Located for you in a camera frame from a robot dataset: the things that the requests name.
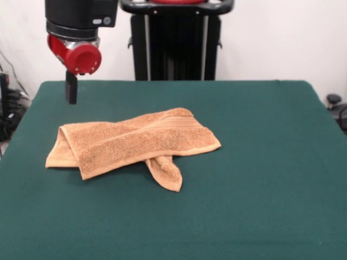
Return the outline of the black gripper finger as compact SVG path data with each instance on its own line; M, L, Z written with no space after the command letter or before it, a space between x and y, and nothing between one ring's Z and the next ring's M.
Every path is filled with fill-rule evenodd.
M70 105L75 105L77 103L77 93L78 93L78 79L70 71L66 71L65 80L65 96L66 101Z

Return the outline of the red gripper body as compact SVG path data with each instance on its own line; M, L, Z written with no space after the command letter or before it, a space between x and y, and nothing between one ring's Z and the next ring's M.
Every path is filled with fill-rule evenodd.
M52 53L74 75L93 74L101 65L99 38L92 42L75 42L48 35L47 42Z

